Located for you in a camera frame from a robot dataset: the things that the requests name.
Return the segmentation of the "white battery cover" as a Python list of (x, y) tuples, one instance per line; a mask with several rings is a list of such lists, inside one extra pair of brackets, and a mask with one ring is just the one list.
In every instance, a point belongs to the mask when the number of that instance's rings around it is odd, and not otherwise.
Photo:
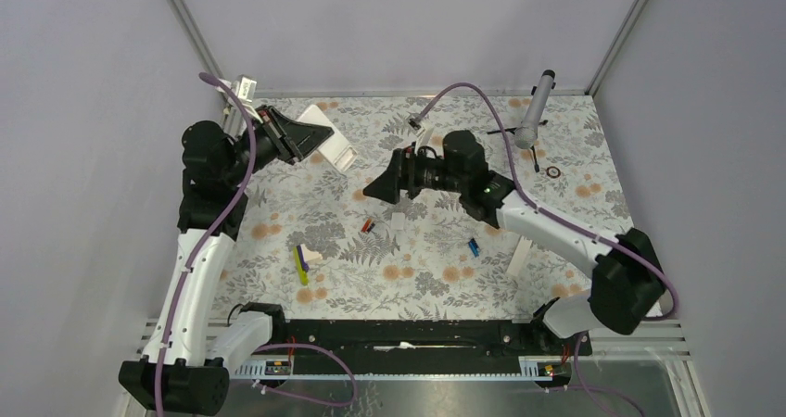
[(402, 231), (405, 226), (406, 216), (402, 212), (393, 212), (390, 218), (390, 228), (394, 231)]

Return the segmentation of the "white remote control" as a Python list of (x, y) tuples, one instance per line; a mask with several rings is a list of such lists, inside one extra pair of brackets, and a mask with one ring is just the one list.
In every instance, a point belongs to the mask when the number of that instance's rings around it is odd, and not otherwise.
[(326, 127), (329, 130), (328, 138), (321, 142), (316, 151), (336, 171), (346, 173), (357, 159), (358, 152), (324, 112), (316, 105), (310, 105), (300, 114), (297, 121), (310, 126)]

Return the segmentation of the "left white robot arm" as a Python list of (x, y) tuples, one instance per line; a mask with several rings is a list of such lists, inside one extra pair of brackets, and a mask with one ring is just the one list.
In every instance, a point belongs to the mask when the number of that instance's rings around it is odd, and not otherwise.
[(287, 340), (279, 306), (250, 303), (238, 322), (212, 344), (209, 314), (221, 273), (240, 232), (251, 175), (274, 160), (293, 165), (340, 139), (323, 111), (308, 106), (295, 120), (275, 107), (253, 109), (248, 132), (233, 138), (202, 120), (182, 136), (183, 199), (177, 254), (162, 314), (139, 360), (127, 360), (118, 380), (140, 405), (214, 416), (226, 400), (230, 376), (260, 347), (267, 353)]

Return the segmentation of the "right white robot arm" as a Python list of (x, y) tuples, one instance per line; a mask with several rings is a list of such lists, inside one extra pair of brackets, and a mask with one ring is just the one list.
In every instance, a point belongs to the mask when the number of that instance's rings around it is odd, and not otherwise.
[(395, 149), (362, 192), (397, 204), (423, 190), (458, 194), (473, 219), (519, 234), (588, 275), (589, 291), (554, 299), (534, 315), (531, 339), (540, 352), (553, 354), (568, 337), (597, 328), (631, 335), (667, 290), (647, 234), (636, 228), (613, 234), (525, 199), (514, 180), (489, 168), (484, 147), (466, 130), (445, 136), (441, 156), (415, 145)]

